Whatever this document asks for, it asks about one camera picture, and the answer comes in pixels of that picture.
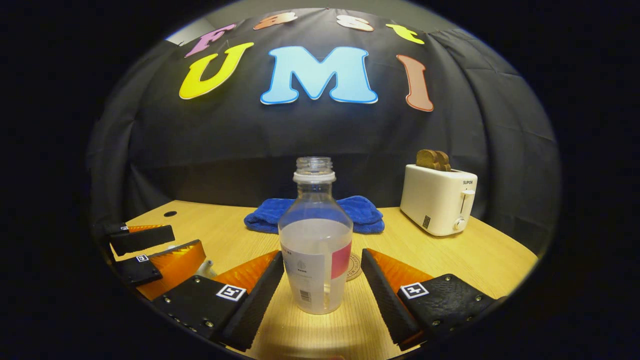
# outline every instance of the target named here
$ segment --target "blue towel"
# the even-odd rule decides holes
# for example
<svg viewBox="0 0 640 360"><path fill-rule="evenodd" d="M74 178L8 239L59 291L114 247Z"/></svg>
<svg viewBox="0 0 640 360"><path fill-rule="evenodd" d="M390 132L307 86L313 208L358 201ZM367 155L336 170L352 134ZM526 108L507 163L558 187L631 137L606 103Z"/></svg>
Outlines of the blue towel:
<svg viewBox="0 0 640 360"><path fill-rule="evenodd" d="M244 224L249 230L277 234L280 217L294 201L294 199L267 199L253 213L244 218ZM354 232L377 234L385 229L382 213L366 197L352 196L337 202L352 219Z"/></svg>

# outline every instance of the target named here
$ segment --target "cork coaster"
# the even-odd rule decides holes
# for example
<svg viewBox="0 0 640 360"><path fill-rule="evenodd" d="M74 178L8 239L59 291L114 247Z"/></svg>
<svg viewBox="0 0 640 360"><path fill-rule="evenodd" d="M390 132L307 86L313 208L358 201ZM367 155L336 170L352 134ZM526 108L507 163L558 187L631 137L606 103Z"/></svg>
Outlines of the cork coaster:
<svg viewBox="0 0 640 360"><path fill-rule="evenodd" d="M349 256L349 268L347 269L347 281L353 280L362 274L361 263L360 256L351 253Z"/></svg>

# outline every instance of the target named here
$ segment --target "wooden table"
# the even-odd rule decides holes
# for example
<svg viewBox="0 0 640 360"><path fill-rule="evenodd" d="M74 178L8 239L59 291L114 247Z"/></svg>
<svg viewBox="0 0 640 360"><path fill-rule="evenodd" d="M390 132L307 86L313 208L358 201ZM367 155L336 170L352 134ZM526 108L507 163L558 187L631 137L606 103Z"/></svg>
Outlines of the wooden table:
<svg viewBox="0 0 640 360"><path fill-rule="evenodd" d="M244 226L244 217L254 209L169 202L127 225L171 224L176 240L116 259L153 254L200 239L213 270L220 274L280 249L278 235ZM177 214L164 217L167 211ZM495 299L510 294L537 260L523 245L475 218L462 233L437 238L415 225L400 208L380 211L386 225L381 234L353 234L351 251L358 256L368 247L434 277L452 273ZM253 345L244 354L257 359L388 359L402 353L391 341L364 274L347 282L338 310L311 315L295 306L285 272Z"/></svg>

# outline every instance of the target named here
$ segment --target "bottle label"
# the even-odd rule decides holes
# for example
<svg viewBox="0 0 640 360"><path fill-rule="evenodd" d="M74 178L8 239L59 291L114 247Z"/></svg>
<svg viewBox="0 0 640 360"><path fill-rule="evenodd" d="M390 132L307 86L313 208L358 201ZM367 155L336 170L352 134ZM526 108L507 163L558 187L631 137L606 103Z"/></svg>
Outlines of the bottle label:
<svg viewBox="0 0 640 360"><path fill-rule="evenodd" d="M309 305L322 302L321 294L324 289L324 255L304 254L282 245L282 257L289 282L294 288L294 296L299 296ZM331 256L331 279L343 275L349 267L351 255L351 241L342 249L334 251Z"/></svg>
<svg viewBox="0 0 640 360"><path fill-rule="evenodd" d="M331 278L335 279L336 277L344 274L349 268L349 256L351 255L351 241L347 244L347 246L342 249L333 252L331 255Z"/></svg>

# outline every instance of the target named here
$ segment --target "plastic bottle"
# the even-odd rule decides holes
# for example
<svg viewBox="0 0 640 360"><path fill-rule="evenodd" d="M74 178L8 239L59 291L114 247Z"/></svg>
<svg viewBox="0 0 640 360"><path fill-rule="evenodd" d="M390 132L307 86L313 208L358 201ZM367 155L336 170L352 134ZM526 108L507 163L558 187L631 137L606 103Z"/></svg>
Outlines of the plastic bottle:
<svg viewBox="0 0 640 360"><path fill-rule="evenodd" d="M278 222L280 246L298 307L312 314L336 310L347 279L353 222L331 194L330 158L298 158L298 198Z"/></svg>

